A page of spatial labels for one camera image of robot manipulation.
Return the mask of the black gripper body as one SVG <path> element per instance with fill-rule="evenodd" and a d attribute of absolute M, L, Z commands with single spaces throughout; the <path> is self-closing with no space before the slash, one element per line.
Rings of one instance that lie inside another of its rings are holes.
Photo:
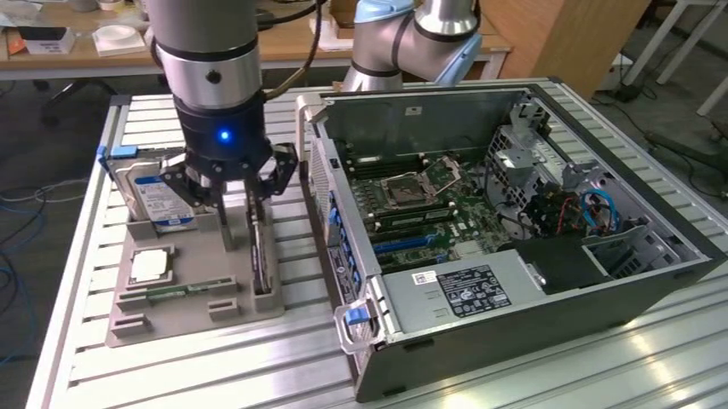
<path fill-rule="evenodd" d="M 187 166 L 212 182 L 254 177 L 272 156 L 264 133 L 264 93 L 235 107 L 207 109 L 174 99 Z"/>

